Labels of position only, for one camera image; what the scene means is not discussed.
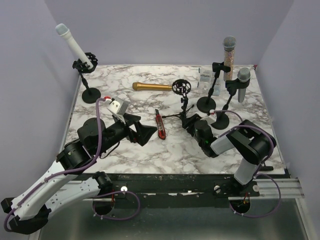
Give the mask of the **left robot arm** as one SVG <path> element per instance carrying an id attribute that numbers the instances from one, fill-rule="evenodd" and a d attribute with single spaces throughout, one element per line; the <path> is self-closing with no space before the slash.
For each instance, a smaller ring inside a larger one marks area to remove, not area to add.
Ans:
<path id="1" fill-rule="evenodd" d="M 1 207 L 7 214 L 4 229 L 23 235 L 44 227 L 49 218 L 64 207 L 92 197 L 107 197 L 114 186 L 108 175 L 98 171 L 67 191 L 61 188 L 93 166 L 101 154 L 127 139 L 144 146 L 157 127 L 143 125 L 140 117 L 124 114 L 124 121 L 115 119 L 109 127 L 93 117 L 78 129 L 78 139 L 67 143 L 44 175 L 17 197 L 4 198 Z"/>

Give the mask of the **gold microphone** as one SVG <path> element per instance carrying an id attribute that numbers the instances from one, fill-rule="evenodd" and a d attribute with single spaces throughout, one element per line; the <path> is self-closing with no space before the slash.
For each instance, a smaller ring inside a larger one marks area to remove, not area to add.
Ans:
<path id="1" fill-rule="evenodd" d="M 171 85 L 165 84 L 149 84 L 141 82 L 133 82 L 132 89 L 135 91 L 171 91 Z"/>

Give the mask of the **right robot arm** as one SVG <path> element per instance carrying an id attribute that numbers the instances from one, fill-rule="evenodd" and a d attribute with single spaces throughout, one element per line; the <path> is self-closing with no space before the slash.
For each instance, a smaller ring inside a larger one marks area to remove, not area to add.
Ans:
<path id="1" fill-rule="evenodd" d="M 182 128 L 197 141 L 206 156 L 216 158 L 233 148 L 240 153 L 242 160 L 230 183 L 230 191 L 236 196 L 247 192 L 248 183 L 277 146 L 272 135 L 249 120 L 242 121 L 218 137 L 214 136 L 207 119 L 198 114 L 182 117 L 181 122 Z"/>

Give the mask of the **red black utility knife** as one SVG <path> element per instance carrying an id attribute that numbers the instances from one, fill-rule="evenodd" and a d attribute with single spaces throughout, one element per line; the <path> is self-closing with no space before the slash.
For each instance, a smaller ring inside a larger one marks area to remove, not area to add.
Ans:
<path id="1" fill-rule="evenodd" d="M 157 135 L 161 140 L 166 139 L 166 131 L 164 127 L 164 123 L 162 120 L 162 116 L 160 115 L 160 112 L 158 109 L 155 109 L 155 121 L 157 124 Z"/>

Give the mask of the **black tripod shock-mount stand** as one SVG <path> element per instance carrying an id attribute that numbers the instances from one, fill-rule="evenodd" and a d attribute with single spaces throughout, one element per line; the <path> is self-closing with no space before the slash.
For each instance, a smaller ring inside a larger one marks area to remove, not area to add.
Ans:
<path id="1" fill-rule="evenodd" d="M 188 99 L 188 94 L 192 89 L 191 83 L 185 79 L 177 79 L 172 83 L 172 91 L 176 94 L 181 96 L 180 102 L 182 103 L 182 111 L 180 113 L 176 114 L 171 114 L 171 115 L 164 115 L 162 116 L 163 119 L 169 118 L 169 117 L 177 117 L 180 120 L 183 120 L 184 118 L 187 117 L 187 113 L 191 108 L 194 107 L 192 105 L 189 109 L 187 109 L 189 99 Z"/>

